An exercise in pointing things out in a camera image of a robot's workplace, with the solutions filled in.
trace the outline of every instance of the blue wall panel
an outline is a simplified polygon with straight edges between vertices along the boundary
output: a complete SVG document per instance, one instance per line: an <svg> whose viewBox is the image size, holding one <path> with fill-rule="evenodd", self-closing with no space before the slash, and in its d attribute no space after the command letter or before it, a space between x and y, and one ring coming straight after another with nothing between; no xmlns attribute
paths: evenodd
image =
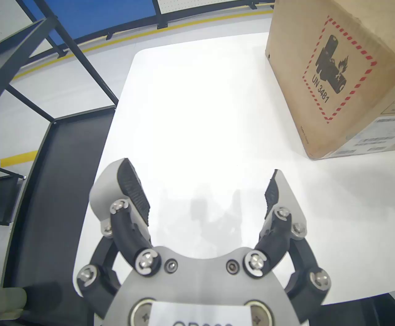
<svg viewBox="0 0 395 326"><path fill-rule="evenodd" d="M44 18L33 0L23 0L36 19ZM73 39L105 28L155 16L151 0L46 0ZM54 31L56 44L64 43Z"/></svg>

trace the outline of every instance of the yellow floor stripe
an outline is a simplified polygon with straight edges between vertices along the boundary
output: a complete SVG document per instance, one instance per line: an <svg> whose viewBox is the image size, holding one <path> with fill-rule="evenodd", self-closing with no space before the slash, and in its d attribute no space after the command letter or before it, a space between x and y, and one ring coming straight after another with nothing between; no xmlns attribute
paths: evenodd
<svg viewBox="0 0 395 326"><path fill-rule="evenodd" d="M262 6L269 6L271 4L274 4L274 3L261 4L261 5ZM184 24L180 24L180 25L169 26L169 27L162 28L162 29L159 29L159 30L150 30L148 32L138 33L138 34L135 34L135 35L131 35L131 36L127 36L127 37L124 37L124 38L120 38L118 40L107 41L107 42L105 42L103 44L99 44L99 45L87 48L85 50L82 50L82 52L83 53L87 53L89 51L97 50L97 49L100 49L100 48L103 48L103 47L106 47L106 46L110 46L110 45L113 45L113 44L117 44L117 43L129 41L129 40L133 40L133 39L144 37L144 36L149 36L149 35L154 35L154 34L166 32L168 30L175 30L175 29L179 29L179 28L183 28L183 27L194 26L194 25L204 24L204 23L211 23L211 22L215 22L215 21L223 21L223 20L232 19L232 18L266 15L266 14L269 14L269 13L273 13L273 10L252 11L252 12L248 12L248 13L239 13L239 14L227 15L227 16L222 16L222 17L207 18L207 19L202 19L202 20L199 20L199 21L192 21L192 22L188 22L188 23L184 23ZM73 56L74 56L74 54L70 53L68 55L65 55L62 58L48 61L48 62L43 63L41 65L38 65L38 66L36 66L36 67L34 67L32 69L28 69L28 70L20 73L19 75L16 75L13 80L16 80L16 79L18 79L18 78L20 78L22 76L25 76L25 75L27 75L27 74L29 74L31 72L37 71L37 70L39 70L41 68L50 66L50 65L52 65L54 63L57 63L57 62L60 62L62 60L71 58ZM7 158L2 158L2 159L0 159L0 167L4 168L6 166L11 166L11 165L15 165L15 164L30 162L30 161L33 161L36 158L36 155L37 155L37 151L32 151L32 152L19 154L19 155L7 157Z"/></svg>
<svg viewBox="0 0 395 326"><path fill-rule="evenodd" d="M0 160L0 167L5 168L6 166L10 166L10 165L16 165L16 164L34 161L36 155L37 155L37 151L32 151L7 158L2 158Z"/></svg>
<svg viewBox="0 0 395 326"><path fill-rule="evenodd" d="M96 45L96 46L87 48L87 49L85 49L85 50L82 50L82 52L83 52L83 53L87 53L87 52L90 52L90 51L93 51L93 50L97 50L97 49L100 49L100 48L103 48L103 47L106 47L106 46L110 46L110 45L113 45L113 44L117 44L117 43L129 41L129 40L133 40L133 39L140 38L140 37L144 37L144 36L148 36L148 35L154 35L154 34L166 32L166 31L168 31L168 30L175 30L175 29L179 29L179 28L182 28L182 27L194 26L194 25L204 24L204 23L210 23L210 22L214 22L214 21L223 21L223 20L232 19L232 18L248 17L248 16L258 16L258 15L266 15L266 14L268 14L268 13L273 13L273 10L252 11L252 12L248 12L248 13L239 13L239 14L227 15L227 16L222 16L222 17L215 17L215 18L202 19L202 20L199 20L199 21L192 21L192 22L189 22L189 23L184 23L184 24L180 24L180 25L169 26L169 27L166 27L166 28L158 29L158 30L150 30L150 31L148 31L148 32L144 32L144 33L139 33L139 34L127 36L127 37L124 37L124 38L120 38L120 39L118 39L118 40L107 41L107 42L105 42L105 43L103 43L103 44L99 44L99 45ZM32 68L32 69L28 69L28 70L26 70L26 71L24 71L24 72L22 72L22 73L16 75L16 76L13 78L13 80L16 80L16 79L18 79L18 78L20 78L20 77L22 77L22 76L25 76L25 75L27 75L27 74L29 74L29 73L31 73L31 72L37 71L37 70L39 70L39 69L41 69L41 68L50 66L50 65L52 65L52 64L54 64L54 63L56 63L56 62L60 62L60 61L62 61L62 60L71 58L71 57L73 57L73 56L74 56L74 54L73 54L73 53L70 53L70 54L68 54L68 55L65 55L65 56L62 57L62 58L54 59L54 60L48 61L48 62L46 62L46 63L40 64L40 65L38 65L38 66L36 66L36 67L34 67L34 68Z"/></svg>

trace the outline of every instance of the pegboard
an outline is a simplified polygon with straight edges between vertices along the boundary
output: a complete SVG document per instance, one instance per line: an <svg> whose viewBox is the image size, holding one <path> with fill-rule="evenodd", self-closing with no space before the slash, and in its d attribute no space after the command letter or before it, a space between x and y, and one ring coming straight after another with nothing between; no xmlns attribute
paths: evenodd
<svg viewBox="0 0 395 326"><path fill-rule="evenodd" d="M158 0L158 3L161 13L169 13L173 11L229 1L232 0Z"/></svg>

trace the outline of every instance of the black shelf rail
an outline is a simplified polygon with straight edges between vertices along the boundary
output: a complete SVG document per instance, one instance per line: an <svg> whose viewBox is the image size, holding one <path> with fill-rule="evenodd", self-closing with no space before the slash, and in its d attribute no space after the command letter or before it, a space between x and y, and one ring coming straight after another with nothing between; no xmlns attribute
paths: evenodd
<svg viewBox="0 0 395 326"><path fill-rule="evenodd" d="M12 172L12 171L8 171L8 170L3 169L3 168L0 168L0 172L6 173L8 175L11 175L13 177L17 177L17 178L22 179L22 180L26 179L26 177L24 175L21 175L19 173L15 173L15 172Z"/></svg>

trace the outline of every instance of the cardboard box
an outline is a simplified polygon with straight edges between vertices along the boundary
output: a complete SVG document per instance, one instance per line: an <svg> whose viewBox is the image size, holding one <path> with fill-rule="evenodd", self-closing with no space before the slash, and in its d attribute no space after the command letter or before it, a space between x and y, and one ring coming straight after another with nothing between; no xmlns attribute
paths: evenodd
<svg viewBox="0 0 395 326"><path fill-rule="evenodd" d="M395 149L395 1L278 0L266 56L312 159Z"/></svg>

